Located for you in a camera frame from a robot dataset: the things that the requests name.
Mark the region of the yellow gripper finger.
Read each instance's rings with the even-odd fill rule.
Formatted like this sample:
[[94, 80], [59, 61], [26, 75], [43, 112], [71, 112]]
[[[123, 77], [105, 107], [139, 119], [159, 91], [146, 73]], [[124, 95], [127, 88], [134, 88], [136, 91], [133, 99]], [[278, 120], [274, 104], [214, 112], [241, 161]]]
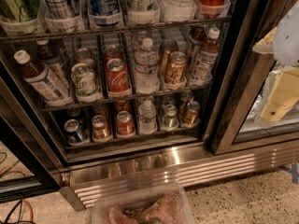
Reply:
[[273, 53], [273, 40], [277, 28], [273, 28], [264, 38], [257, 42], [252, 50], [259, 54], [272, 54]]
[[299, 68], [292, 67], [276, 75], [262, 109], [261, 118], [267, 122], [278, 122], [298, 101]]

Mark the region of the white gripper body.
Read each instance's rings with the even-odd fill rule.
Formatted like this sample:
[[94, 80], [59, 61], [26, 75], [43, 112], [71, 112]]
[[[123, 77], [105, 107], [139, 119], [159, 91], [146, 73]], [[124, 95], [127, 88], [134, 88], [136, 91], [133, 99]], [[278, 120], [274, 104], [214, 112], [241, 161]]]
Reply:
[[273, 40], [276, 61], [299, 66], [299, 0], [281, 19]]

